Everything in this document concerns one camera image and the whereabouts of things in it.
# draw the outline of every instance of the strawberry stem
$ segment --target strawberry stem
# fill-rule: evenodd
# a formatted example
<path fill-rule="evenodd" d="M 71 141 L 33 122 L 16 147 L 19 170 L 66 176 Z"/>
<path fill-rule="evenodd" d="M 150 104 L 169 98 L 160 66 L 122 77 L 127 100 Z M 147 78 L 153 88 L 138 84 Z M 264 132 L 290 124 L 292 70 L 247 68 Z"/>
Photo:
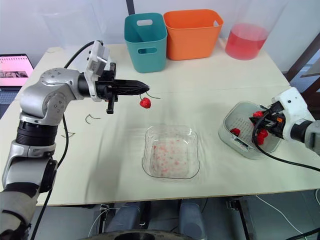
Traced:
<path fill-rule="evenodd" d="M 150 98 L 153 98 L 153 99 L 161 99 L 160 97 L 151 96 L 151 95 L 149 95 L 149 93 L 147 93 L 147 92 L 145 92 L 145 94 L 147 94 Z"/>

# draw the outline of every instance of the black cable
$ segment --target black cable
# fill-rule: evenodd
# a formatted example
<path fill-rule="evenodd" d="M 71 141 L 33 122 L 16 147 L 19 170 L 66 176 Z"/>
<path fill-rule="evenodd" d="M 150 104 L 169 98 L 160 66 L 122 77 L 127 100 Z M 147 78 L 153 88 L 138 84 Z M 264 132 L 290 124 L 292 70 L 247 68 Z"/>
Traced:
<path fill-rule="evenodd" d="M 296 235 L 296 236 L 289 237 L 286 240 L 302 239 L 304 237 L 307 237 L 307 236 L 310 236 L 310 235 L 313 235 L 313 234 L 316 234 L 316 233 L 319 233 L 319 232 L 320 232 L 320 227 L 318 227 L 316 229 L 313 229 L 311 231 L 305 232 L 303 234 L 299 234 L 299 235 Z"/>
<path fill-rule="evenodd" d="M 265 152 L 259 145 L 258 145 L 258 142 L 257 142 L 257 131 L 258 131 L 258 128 L 259 128 L 259 125 L 262 123 L 262 121 L 266 118 L 267 115 L 269 115 L 270 112 L 266 111 L 265 114 L 263 115 L 263 117 L 261 117 L 255 124 L 254 128 L 253 128 L 253 131 L 252 131 L 252 142 L 254 143 L 254 145 L 256 146 L 257 149 L 260 150 L 260 152 L 262 152 L 264 155 L 268 156 L 269 158 L 272 158 L 274 160 L 277 160 L 277 161 L 280 161 L 280 162 L 283 162 L 283 163 L 286 163 L 286 164 L 291 164 L 291 165 L 295 165 L 295 166 L 299 166 L 299 167 L 303 167 L 303 168 L 307 168 L 307 169 L 312 169 L 312 170 L 315 170 L 315 171 L 318 171 L 320 172 L 320 168 L 317 168 L 317 167 L 314 167 L 314 166 L 309 166 L 309 165 L 305 165 L 305 164 L 302 164 L 302 163 L 297 163 L 297 162 L 292 162 L 292 161 L 287 161 L 287 160 L 284 160 L 282 158 L 279 158 L 279 157 L 276 157 L 276 156 L 272 156 L 271 154 Z"/>
<path fill-rule="evenodd" d="M 38 230 L 39 225 L 40 225 L 40 221 L 41 221 L 41 219 L 42 219 L 42 217 L 43 217 L 43 215 L 44 215 L 44 212 L 45 212 L 45 210 L 46 210 L 46 207 L 47 207 L 47 204 L 48 204 L 48 202 L 49 202 L 51 193 L 52 193 L 52 189 L 48 192 L 48 195 L 46 196 L 46 199 L 45 199 L 44 204 L 43 204 L 43 206 L 42 206 L 41 212 L 40 212 L 40 214 L 39 214 L 39 216 L 38 216 L 38 219 L 36 220 L 36 223 L 35 223 L 35 225 L 34 225 L 34 229 L 33 229 L 33 232 L 32 232 L 32 235 L 31 235 L 30 240 L 34 240 L 35 237 L 36 237 L 37 230 Z"/>
<path fill-rule="evenodd" d="M 170 230 L 170 232 L 172 232 L 173 230 L 175 230 L 177 227 L 178 227 L 178 226 L 175 226 L 174 228 L 172 228 L 172 229 Z"/>
<path fill-rule="evenodd" d="M 95 41 L 91 41 L 88 42 L 86 45 L 84 45 L 83 47 L 81 47 L 71 58 L 70 60 L 66 63 L 66 65 L 64 65 L 63 68 L 67 69 L 69 67 L 69 65 L 73 62 L 73 60 L 75 60 L 75 58 L 83 51 L 85 50 L 87 47 L 91 46 L 92 44 L 94 44 Z"/>
<path fill-rule="evenodd" d="M 63 114 L 63 117 L 62 117 L 62 122 L 63 122 L 64 133 L 65 133 L 65 146 L 64 146 L 64 151 L 63 151 L 62 157 L 61 157 L 60 161 L 58 162 L 57 169 L 60 167 L 60 165 L 62 164 L 63 160 L 65 159 L 67 151 L 68 151 L 68 146 L 69 146 L 69 133 L 68 133 L 66 118 L 65 118 L 64 114 Z"/>
<path fill-rule="evenodd" d="M 206 208 L 206 206 L 207 206 L 207 203 L 208 203 L 208 197 L 207 197 L 206 200 L 205 200 L 205 203 L 204 203 L 204 205 L 203 205 L 203 208 L 202 208 L 202 210 L 201 210 L 201 213 L 204 212 L 204 210 L 205 210 L 205 208 Z"/>
<path fill-rule="evenodd" d="M 70 60 L 66 63 L 66 65 L 64 66 L 65 69 L 67 69 L 69 67 L 69 65 L 73 62 L 73 60 L 75 60 L 75 58 L 83 51 L 85 50 L 87 47 L 91 46 L 92 44 L 94 44 L 94 41 L 91 41 L 89 43 L 87 43 L 86 45 L 84 45 L 83 47 L 81 47 L 71 58 Z M 58 162 L 58 166 L 57 169 L 60 167 L 60 165 L 62 164 L 63 160 L 66 157 L 67 151 L 68 151 L 68 146 L 69 146 L 69 133 L 68 133 L 68 128 L 67 128 L 67 123 L 66 123 L 66 118 L 65 115 L 63 114 L 62 117 L 62 122 L 63 122 L 63 127 L 64 127 L 64 132 L 65 132 L 65 146 L 64 146 L 64 151 L 62 154 L 62 157 L 60 158 L 60 161 Z M 37 234 L 37 230 L 39 228 L 40 225 L 40 221 L 45 213 L 46 207 L 48 205 L 50 196 L 52 193 L 52 189 L 48 192 L 48 195 L 45 198 L 44 204 L 42 206 L 41 212 L 36 220 L 36 223 L 34 225 L 34 229 L 32 232 L 32 236 L 30 238 L 30 240 L 35 240 L 36 234 Z"/>

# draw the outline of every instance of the plastic tray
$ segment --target plastic tray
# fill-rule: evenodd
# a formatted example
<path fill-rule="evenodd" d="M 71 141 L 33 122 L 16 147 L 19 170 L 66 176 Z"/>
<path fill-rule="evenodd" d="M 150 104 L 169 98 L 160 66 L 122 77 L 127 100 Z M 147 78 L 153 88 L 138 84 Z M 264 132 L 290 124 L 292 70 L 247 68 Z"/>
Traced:
<path fill-rule="evenodd" d="M 145 134 L 145 173 L 156 178 L 190 179 L 199 169 L 198 136 L 187 126 L 158 125 Z"/>
<path fill-rule="evenodd" d="M 246 158 L 259 158 L 263 153 L 256 148 L 251 140 L 254 125 L 249 117 L 252 117 L 256 111 L 263 110 L 260 105 L 252 102 L 239 102 L 223 120 L 218 131 L 220 139 Z M 233 128 L 241 130 L 238 137 L 230 132 Z M 280 141 L 280 138 L 269 133 L 260 147 L 267 153 L 272 153 L 277 149 Z"/>

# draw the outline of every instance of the white table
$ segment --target white table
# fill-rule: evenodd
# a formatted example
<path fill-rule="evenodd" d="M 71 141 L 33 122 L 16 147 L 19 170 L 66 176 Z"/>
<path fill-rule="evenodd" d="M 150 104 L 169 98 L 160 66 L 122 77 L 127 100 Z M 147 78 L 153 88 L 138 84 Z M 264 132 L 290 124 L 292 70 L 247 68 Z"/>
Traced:
<path fill-rule="evenodd" d="M 71 102 L 65 116 L 70 138 L 66 158 L 58 170 L 49 205 L 96 204 L 176 198 L 200 198 L 277 193 L 320 188 L 320 174 L 278 162 L 268 157 L 247 159 L 224 144 L 218 128 L 239 101 L 269 105 L 286 90 L 288 82 L 262 51 L 251 61 L 227 56 L 222 42 L 209 58 L 169 61 L 166 69 L 137 73 L 126 46 L 110 45 L 117 64 L 117 79 L 140 80 L 150 85 L 152 107 L 139 106 L 138 96 L 119 96 L 114 114 L 107 115 L 104 102 L 91 99 Z M 60 67 L 67 58 L 60 48 L 50 48 L 26 85 L 35 83 L 47 69 Z M 0 171 L 19 122 L 17 96 L 0 120 Z M 85 117 L 91 114 L 91 124 Z M 190 180 L 164 181 L 142 169 L 145 133 L 157 124 L 186 125 L 199 137 L 200 171 Z M 65 146 L 63 127 L 56 137 L 55 159 Z M 286 160 L 320 168 L 319 157 L 302 143 L 282 141 L 273 153 Z M 46 194 L 39 197 L 42 205 Z"/>

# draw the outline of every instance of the bin handle cutout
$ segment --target bin handle cutout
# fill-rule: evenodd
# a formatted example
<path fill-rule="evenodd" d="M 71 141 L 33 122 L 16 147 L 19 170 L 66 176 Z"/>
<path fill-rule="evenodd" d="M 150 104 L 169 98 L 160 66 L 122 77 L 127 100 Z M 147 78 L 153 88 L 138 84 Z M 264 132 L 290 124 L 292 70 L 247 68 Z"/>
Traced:
<path fill-rule="evenodd" d="M 243 141 L 241 141 L 239 138 L 232 136 L 231 142 L 243 151 L 249 152 L 249 146 Z"/>
<path fill-rule="evenodd" d="M 138 26 L 149 26 L 149 25 L 152 25 L 153 22 L 151 19 L 146 19 L 146 20 L 138 20 L 138 21 L 136 21 L 136 24 Z"/>
<path fill-rule="evenodd" d="M 155 47 L 146 47 L 138 49 L 138 54 L 155 54 L 156 52 L 157 48 Z"/>

